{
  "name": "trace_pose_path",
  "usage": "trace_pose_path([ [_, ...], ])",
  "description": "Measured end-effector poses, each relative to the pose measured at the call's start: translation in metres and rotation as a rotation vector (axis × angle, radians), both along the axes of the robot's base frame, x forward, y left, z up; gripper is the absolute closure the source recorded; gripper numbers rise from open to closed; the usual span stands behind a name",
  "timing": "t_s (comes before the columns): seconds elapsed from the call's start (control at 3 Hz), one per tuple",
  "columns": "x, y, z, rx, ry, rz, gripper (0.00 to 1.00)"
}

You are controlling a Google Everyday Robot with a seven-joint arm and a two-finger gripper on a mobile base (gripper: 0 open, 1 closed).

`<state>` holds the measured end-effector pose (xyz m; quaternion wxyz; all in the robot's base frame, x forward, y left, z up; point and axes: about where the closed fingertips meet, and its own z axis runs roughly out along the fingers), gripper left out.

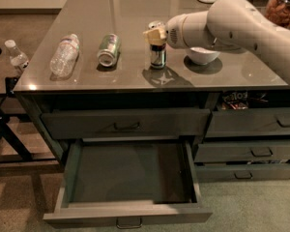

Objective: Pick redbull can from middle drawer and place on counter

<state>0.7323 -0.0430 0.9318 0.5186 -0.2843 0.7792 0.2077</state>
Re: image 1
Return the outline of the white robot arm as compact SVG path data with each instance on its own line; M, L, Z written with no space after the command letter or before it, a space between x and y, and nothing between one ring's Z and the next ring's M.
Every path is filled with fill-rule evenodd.
M175 49L245 49L290 87L290 30L270 22L247 0L217 0L209 10L176 15L143 37Z

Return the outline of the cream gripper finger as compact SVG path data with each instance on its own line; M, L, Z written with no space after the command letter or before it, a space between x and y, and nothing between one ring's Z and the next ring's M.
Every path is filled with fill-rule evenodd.
M154 29L147 30L143 33L144 40L151 45L163 45L166 43L166 31L157 27Z

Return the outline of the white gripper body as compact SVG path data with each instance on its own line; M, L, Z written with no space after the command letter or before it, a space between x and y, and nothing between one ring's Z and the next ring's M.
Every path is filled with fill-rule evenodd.
M166 41L172 48L183 49L187 47L183 36L183 26L186 18L186 14L176 15L165 24Z

